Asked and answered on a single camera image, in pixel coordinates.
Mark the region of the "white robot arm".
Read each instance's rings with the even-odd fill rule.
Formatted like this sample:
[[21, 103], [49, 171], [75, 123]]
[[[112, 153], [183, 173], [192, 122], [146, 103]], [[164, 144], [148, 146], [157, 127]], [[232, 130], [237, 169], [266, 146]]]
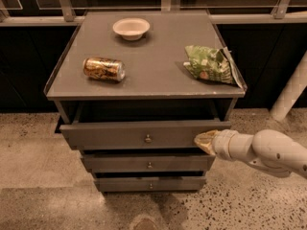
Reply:
[[307, 149], [276, 130], [264, 129], [250, 135], [215, 129], [198, 134], [194, 142], [210, 155], [243, 162], [275, 177], [288, 177], [291, 173], [307, 177]]

